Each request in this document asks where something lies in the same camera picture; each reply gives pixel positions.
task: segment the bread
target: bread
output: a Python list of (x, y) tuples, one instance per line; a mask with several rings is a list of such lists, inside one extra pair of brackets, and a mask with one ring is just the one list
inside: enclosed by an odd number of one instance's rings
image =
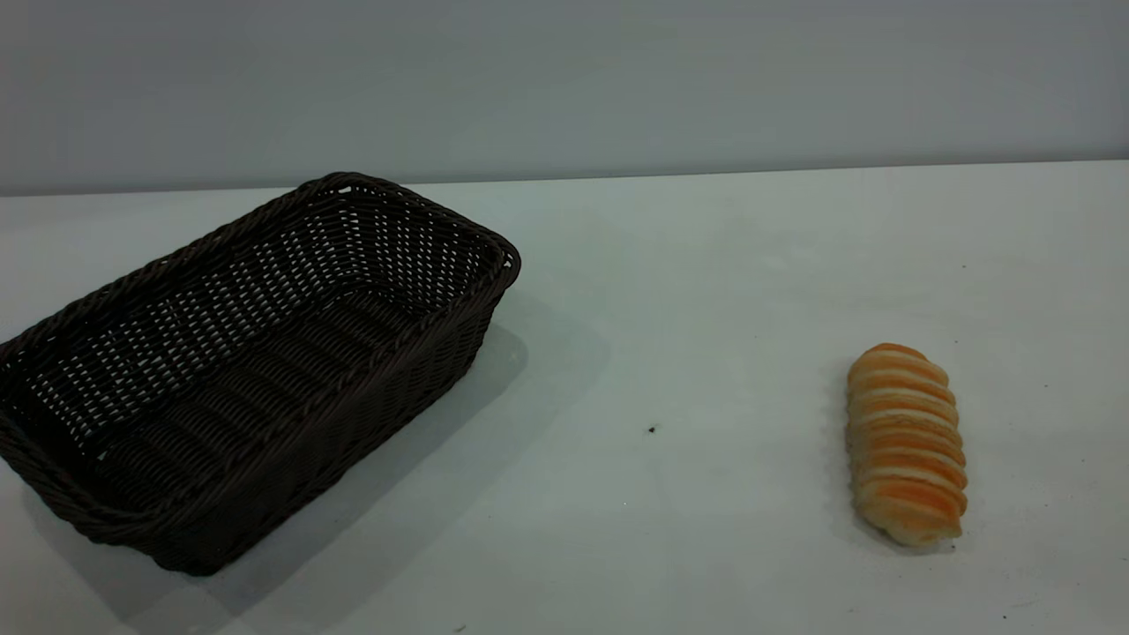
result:
[(910, 547), (961, 536), (969, 479), (948, 375), (912, 348), (881, 343), (855, 362), (847, 383), (858, 513)]

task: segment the bread loaf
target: bread loaf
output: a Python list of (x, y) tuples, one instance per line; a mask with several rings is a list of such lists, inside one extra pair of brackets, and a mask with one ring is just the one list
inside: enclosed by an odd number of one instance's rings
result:
[(948, 375), (912, 348), (882, 343), (855, 362), (847, 382), (858, 513), (911, 547), (961, 536), (968, 477)]

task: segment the dark brown wicker basket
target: dark brown wicker basket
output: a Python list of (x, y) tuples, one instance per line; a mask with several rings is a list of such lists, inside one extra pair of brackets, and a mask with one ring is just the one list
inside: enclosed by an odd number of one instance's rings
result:
[(0, 455), (95, 542), (209, 575), (462, 377), (517, 251), (312, 181), (0, 345)]

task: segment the wicker basket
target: wicker basket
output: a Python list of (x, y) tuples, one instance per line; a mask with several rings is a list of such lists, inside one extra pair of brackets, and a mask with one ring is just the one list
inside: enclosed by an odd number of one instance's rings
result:
[(209, 575), (466, 373), (501, 236), (331, 174), (0, 345), (0, 455), (95, 542)]

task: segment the golden brown crust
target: golden brown crust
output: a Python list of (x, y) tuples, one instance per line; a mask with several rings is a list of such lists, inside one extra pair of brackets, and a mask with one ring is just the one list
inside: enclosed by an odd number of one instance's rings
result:
[(965, 458), (948, 375), (919, 351), (882, 343), (848, 374), (855, 506), (909, 546), (961, 534)]

